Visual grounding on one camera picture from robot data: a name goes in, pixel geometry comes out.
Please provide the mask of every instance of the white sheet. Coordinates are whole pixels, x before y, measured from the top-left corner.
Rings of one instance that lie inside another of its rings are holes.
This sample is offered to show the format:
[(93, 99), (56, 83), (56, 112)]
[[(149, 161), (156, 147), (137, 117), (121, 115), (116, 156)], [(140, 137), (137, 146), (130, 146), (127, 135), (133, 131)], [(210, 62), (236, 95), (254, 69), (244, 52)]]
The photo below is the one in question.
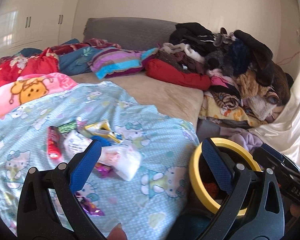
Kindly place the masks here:
[(279, 117), (272, 124), (252, 128), (250, 132), (300, 166), (300, 68), (290, 101)]

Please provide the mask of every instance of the white package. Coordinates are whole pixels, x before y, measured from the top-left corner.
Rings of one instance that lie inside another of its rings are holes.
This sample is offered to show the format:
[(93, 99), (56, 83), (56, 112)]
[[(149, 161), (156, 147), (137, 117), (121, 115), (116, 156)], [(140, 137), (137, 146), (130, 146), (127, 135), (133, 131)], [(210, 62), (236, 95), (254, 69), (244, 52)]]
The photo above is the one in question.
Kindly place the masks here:
[(124, 180), (133, 179), (141, 163), (141, 154), (132, 147), (103, 147), (98, 163), (114, 167), (114, 172)]
[(63, 141), (63, 145), (65, 146), (66, 152), (73, 157), (77, 153), (84, 152), (91, 142), (91, 139), (85, 138), (76, 130), (72, 130), (67, 134), (66, 139)]

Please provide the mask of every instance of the wall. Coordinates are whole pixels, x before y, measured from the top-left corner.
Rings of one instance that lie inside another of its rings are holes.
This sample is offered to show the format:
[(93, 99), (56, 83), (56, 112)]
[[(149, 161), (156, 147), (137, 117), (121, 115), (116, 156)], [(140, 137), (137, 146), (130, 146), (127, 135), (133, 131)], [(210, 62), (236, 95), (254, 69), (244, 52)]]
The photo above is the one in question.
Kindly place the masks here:
[(90, 17), (145, 17), (175, 22), (199, 22), (213, 32), (241, 29), (265, 43), (277, 55), (280, 0), (79, 0), (73, 37), (83, 39)]
[(299, 73), (300, 11), (297, 0), (280, 0), (281, 39), (276, 62), (293, 79)]

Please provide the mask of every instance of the pink blanket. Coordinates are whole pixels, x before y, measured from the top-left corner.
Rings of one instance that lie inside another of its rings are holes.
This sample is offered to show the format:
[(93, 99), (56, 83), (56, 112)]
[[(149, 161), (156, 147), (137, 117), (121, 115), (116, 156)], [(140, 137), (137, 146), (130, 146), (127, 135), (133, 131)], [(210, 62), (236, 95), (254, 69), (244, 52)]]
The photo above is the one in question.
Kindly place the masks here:
[(0, 118), (24, 103), (70, 90), (76, 85), (77, 82), (62, 73), (19, 77), (17, 81), (0, 87)]

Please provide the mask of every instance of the finger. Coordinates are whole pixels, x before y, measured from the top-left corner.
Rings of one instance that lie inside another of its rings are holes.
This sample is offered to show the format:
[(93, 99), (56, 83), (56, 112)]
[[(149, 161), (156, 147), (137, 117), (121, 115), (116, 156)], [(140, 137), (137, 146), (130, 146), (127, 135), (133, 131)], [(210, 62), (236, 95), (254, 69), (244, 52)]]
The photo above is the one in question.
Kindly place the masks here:
[(121, 223), (117, 224), (109, 233), (108, 240), (128, 240), (126, 233), (122, 230)]
[(300, 217), (300, 206), (296, 204), (291, 204), (290, 213), (292, 216), (299, 218)]

